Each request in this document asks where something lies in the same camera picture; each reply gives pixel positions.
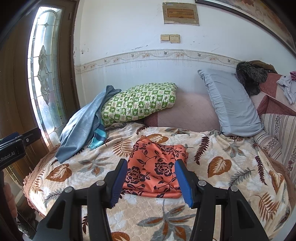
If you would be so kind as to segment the person's left hand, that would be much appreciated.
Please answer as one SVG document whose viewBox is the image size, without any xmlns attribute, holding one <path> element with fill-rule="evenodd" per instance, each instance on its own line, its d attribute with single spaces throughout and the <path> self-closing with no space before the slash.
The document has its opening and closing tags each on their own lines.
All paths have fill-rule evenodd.
<svg viewBox="0 0 296 241">
<path fill-rule="evenodd" d="M 9 210 L 11 212 L 11 216 L 13 218 L 16 218 L 17 214 L 18 214 L 17 207 L 16 207 L 15 198 L 14 198 L 13 193 L 11 191 L 10 185 L 5 182 L 3 190 L 4 190 L 4 195 L 5 195 L 6 201 L 8 203 Z"/>
</svg>

